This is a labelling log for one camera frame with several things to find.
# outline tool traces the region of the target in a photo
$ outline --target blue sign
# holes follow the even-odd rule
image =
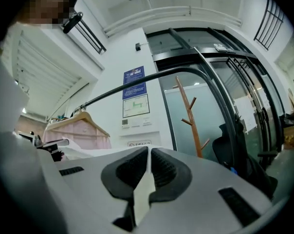
[[[132,69],[130,71],[127,71],[124,73],[123,76],[123,84],[127,84],[131,81],[135,81],[137,79],[143,78],[145,76],[144,73],[144,67],[139,67]],[[138,84],[136,86],[127,88],[123,90],[123,98],[122,99],[129,99],[135,96],[140,96],[147,93],[146,89],[146,82],[143,82],[141,84]]]

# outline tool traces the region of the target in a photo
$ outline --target wooden coat rack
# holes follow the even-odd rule
[[[177,82],[177,86],[174,86],[173,88],[179,88],[180,89],[180,92],[182,94],[182,98],[183,98],[183,101],[184,101],[184,104],[185,104],[185,107],[186,107],[186,110],[187,110],[187,114],[188,114],[188,117],[189,117],[189,120],[182,119],[182,121],[191,126],[192,134],[194,136],[197,156],[202,158],[203,157],[202,156],[202,150],[209,143],[210,139],[208,139],[204,143],[204,145],[201,146],[197,126],[196,126],[195,119],[194,119],[194,116],[193,116],[192,111],[191,111],[191,109],[192,109],[193,105],[195,104],[195,101],[196,101],[197,98],[194,97],[192,99],[191,103],[189,104],[189,101],[187,99],[184,87],[182,86],[180,80],[178,79],[178,76],[176,76],[175,79],[176,79],[176,82]]]

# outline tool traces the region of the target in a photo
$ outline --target wooden hanger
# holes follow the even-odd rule
[[[48,131],[48,130],[52,130],[52,129],[55,129],[58,127],[62,127],[62,126],[74,123],[74,122],[81,120],[81,119],[84,120],[85,122],[89,123],[90,125],[92,125],[94,128],[97,128],[98,130],[100,130],[104,135],[110,137],[110,135],[106,131],[104,131],[101,127],[99,127],[98,125],[96,125],[94,123],[94,121],[92,120],[92,118],[88,112],[81,112],[81,113],[79,113],[69,119],[65,119],[65,120],[62,120],[62,121],[59,121],[56,123],[49,124],[49,125],[47,125],[45,130]]]

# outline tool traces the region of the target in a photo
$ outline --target black vent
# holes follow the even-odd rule
[[[116,174],[124,183],[136,188],[146,172],[148,152],[141,152],[117,167]]]
[[[177,199],[192,179],[188,166],[157,148],[151,150],[151,172],[156,191],[149,195],[149,203]]]
[[[243,226],[259,218],[259,215],[233,188],[221,189],[219,193]]]
[[[156,189],[170,183],[176,177],[176,167],[160,154],[151,152],[151,170],[155,180]]]
[[[76,166],[76,167],[72,167],[72,168],[68,168],[68,169],[64,169],[64,170],[60,170],[60,174],[62,176],[66,176],[66,175],[70,175],[70,174],[75,174],[78,172],[83,171],[84,169],[81,166]]]

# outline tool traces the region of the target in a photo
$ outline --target wall sign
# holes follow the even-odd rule
[[[140,79],[144,76],[145,76],[144,66],[127,71],[124,73],[124,76],[123,76],[123,85],[131,81]],[[129,98],[140,96],[146,93],[147,93],[146,82],[143,82],[141,84],[138,84],[136,86],[123,90],[122,99],[129,99]]]
[[[129,141],[128,146],[141,146],[151,144],[151,140]]]
[[[150,113],[148,95],[123,101],[123,118]]]

